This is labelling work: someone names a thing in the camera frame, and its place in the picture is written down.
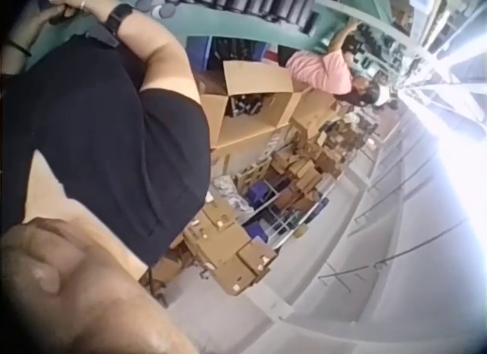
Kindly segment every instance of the bracelet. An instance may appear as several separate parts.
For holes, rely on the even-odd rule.
[[[25,48],[23,48],[22,46],[19,46],[18,44],[16,44],[13,40],[9,40],[7,39],[5,41],[5,44],[7,44],[8,46],[10,47],[14,47],[15,49],[21,51],[25,56],[27,57],[32,57],[32,53],[30,53],[29,51],[27,51]]]

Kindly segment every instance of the pink shirt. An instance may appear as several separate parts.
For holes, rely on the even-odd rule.
[[[352,73],[342,51],[333,51],[325,56],[299,51],[291,56],[286,68],[296,80],[327,93],[341,95],[352,90]]]

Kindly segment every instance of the worker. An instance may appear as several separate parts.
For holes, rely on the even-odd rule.
[[[196,354],[162,306],[71,223],[35,218],[7,232],[2,291],[9,352]]]
[[[360,75],[352,76],[349,66],[353,54],[342,51],[346,37],[357,30],[359,24],[360,21],[351,19],[333,38],[325,56],[278,46],[278,63],[289,69],[296,80],[334,94],[337,100],[357,107],[374,104],[380,94],[378,84]]]
[[[50,0],[2,49],[2,233],[61,219],[138,280],[202,208],[208,123],[186,52],[119,0]],[[43,24],[70,7],[121,44],[75,36],[27,71]]]

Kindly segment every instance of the black t-shirt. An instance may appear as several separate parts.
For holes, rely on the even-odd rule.
[[[24,217],[34,150],[69,198],[152,265],[201,209],[208,124],[194,100],[138,92],[124,51],[76,37],[13,79],[2,98],[2,233]]]

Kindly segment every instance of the wristwatch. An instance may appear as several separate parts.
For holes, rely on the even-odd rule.
[[[119,31],[120,25],[125,18],[127,18],[133,12],[133,7],[129,4],[119,4],[117,5],[105,22],[105,28],[108,29],[111,34],[116,36]]]

